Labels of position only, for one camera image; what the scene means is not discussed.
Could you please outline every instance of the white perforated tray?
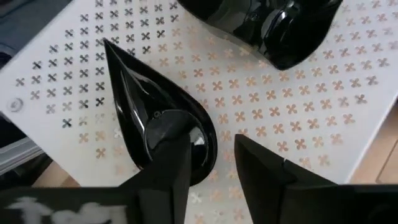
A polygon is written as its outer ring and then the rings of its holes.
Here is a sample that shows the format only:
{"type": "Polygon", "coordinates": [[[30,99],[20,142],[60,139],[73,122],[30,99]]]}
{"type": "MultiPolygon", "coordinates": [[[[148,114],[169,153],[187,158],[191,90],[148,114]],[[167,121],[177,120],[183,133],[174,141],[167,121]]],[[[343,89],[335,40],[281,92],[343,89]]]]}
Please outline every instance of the white perforated tray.
{"type": "Polygon", "coordinates": [[[279,72],[173,1],[74,1],[1,71],[0,109],[82,186],[130,178],[137,168],[115,116],[100,45],[107,37],[184,87],[213,119],[218,161],[190,189],[187,222],[249,223],[234,134],[348,182],[397,95],[397,26],[397,0],[345,1],[315,54],[279,72]],[[22,108],[11,112],[17,98],[22,108]]]}

